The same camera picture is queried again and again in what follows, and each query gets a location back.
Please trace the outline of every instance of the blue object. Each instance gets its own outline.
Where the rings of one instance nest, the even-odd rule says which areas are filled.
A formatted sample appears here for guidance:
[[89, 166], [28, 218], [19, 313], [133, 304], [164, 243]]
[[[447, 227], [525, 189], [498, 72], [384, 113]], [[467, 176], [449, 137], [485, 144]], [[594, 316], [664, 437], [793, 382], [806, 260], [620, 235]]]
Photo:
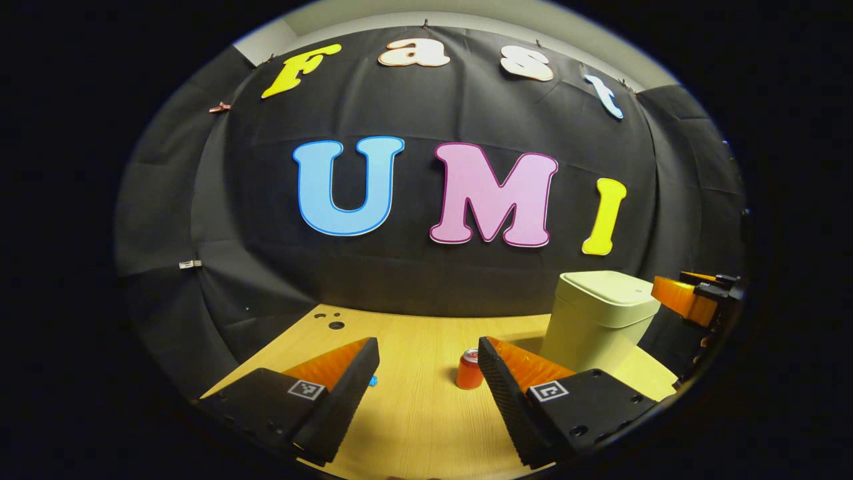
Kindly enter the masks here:
[[607, 88], [604, 85], [604, 82], [595, 75], [584, 75], [583, 77], [595, 87], [595, 93], [598, 94], [598, 98], [601, 100], [601, 103], [604, 104], [604, 108], [606, 108], [611, 115], [621, 120], [622, 110], [613, 103], [613, 91]]
[[367, 156], [367, 194], [355, 210], [342, 210], [332, 199], [332, 163], [344, 151], [338, 142], [325, 140], [300, 145], [293, 151], [299, 164], [299, 211], [315, 230], [350, 237], [374, 230], [391, 212], [394, 155], [403, 151], [396, 137], [368, 137], [356, 144]]

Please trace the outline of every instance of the white trash can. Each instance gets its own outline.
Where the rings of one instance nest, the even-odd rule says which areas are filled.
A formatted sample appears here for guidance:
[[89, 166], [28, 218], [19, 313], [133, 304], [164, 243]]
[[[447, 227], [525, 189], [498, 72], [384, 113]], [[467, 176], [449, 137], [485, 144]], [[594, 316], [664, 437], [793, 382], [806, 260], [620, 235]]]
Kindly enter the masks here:
[[539, 354], [575, 372], [612, 373], [659, 308], [645, 280], [611, 271], [563, 273]]

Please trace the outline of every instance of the white wall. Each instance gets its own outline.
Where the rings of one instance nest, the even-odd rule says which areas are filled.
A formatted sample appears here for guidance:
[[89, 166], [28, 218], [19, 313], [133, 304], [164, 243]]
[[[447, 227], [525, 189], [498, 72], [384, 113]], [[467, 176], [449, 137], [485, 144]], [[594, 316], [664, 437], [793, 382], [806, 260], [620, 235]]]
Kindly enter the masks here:
[[[455, 11], [412, 9], [423, 5]], [[412, 11], [359, 16], [400, 9]], [[541, 0], [373, 0], [364, 3], [322, 0], [273, 20], [235, 46], [257, 65], [270, 58], [270, 54], [280, 55], [326, 38], [388, 26], [419, 26], [425, 18], [433, 26], [472, 28], [531, 43], [539, 39], [547, 49], [587, 63], [613, 78], [625, 79], [635, 91], [679, 83], [657, 62], [621, 38], [570, 10]]]

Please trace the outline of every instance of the cutout letter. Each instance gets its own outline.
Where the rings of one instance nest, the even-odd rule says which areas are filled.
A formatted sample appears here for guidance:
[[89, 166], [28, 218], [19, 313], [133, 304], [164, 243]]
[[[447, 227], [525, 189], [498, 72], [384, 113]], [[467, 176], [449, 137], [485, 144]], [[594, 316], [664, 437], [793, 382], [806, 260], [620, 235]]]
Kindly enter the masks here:
[[595, 87], [595, 93], [598, 94], [599, 99], [601, 99], [601, 103], [604, 104], [604, 108], [606, 108], [611, 115], [621, 120], [622, 110], [613, 103], [613, 91], [607, 88], [604, 85], [604, 82], [595, 75], [584, 75], [583, 77]]
[[523, 154], [503, 184], [483, 150], [470, 143], [443, 143], [435, 155], [444, 162], [444, 206], [441, 221], [430, 229], [439, 243], [465, 243], [473, 231], [465, 225], [465, 209], [471, 205], [480, 235], [491, 242], [515, 208], [513, 224], [503, 240], [516, 247], [542, 247], [548, 243], [545, 219], [548, 191], [557, 161], [539, 154]]
[[334, 55], [338, 52], [340, 52], [340, 45], [334, 44], [288, 58], [284, 61], [284, 68], [281, 69], [276, 81], [261, 94], [261, 98], [272, 97], [276, 93], [282, 93], [299, 85], [302, 79], [296, 78], [297, 73], [302, 72], [303, 75], [307, 75], [313, 72], [320, 65], [322, 56]]
[[507, 72], [542, 82], [547, 82], [554, 77], [554, 72], [544, 65], [548, 63], [548, 58], [535, 50], [507, 45], [501, 49], [501, 54], [507, 57], [501, 59], [501, 66]]
[[351, 237], [374, 230], [391, 212], [394, 155], [403, 151], [396, 137], [367, 137], [356, 150], [367, 156], [367, 193], [355, 210], [341, 210], [332, 199], [332, 162], [344, 151], [338, 142], [324, 140], [293, 151], [299, 164], [299, 211], [305, 222], [327, 235]]
[[595, 184], [601, 193], [601, 201], [598, 204], [598, 214], [595, 216], [592, 234], [583, 241], [581, 250], [586, 255], [607, 255], [613, 249], [610, 238], [613, 235], [613, 227], [616, 226], [619, 203], [628, 191], [625, 185], [614, 179], [598, 179]]
[[389, 49], [379, 56], [379, 63], [388, 67], [403, 67], [417, 63], [424, 67], [441, 67], [450, 61], [444, 56], [444, 44], [431, 38], [406, 38], [388, 44]]

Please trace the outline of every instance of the pink letter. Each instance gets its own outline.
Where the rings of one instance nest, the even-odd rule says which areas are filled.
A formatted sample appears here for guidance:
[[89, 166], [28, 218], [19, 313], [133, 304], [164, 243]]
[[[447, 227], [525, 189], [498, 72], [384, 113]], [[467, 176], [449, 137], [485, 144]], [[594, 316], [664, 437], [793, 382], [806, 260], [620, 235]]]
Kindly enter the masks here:
[[523, 154], [503, 184], [483, 150], [470, 143], [442, 143], [435, 156], [444, 162], [444, 206], [441, 221], [429, 231], [439, 243], [465, 243], [473, 231], [465, 225], [465, 207], [471, 204], [474, 219], [486, 242], [497, 235], [509, 212], [515, 208], [513, 224], [503, 240], [516, 247], [542, 247], [548, 243], [545, 219], [548, 189], [557, 171], [557, 161], [539, 154]]

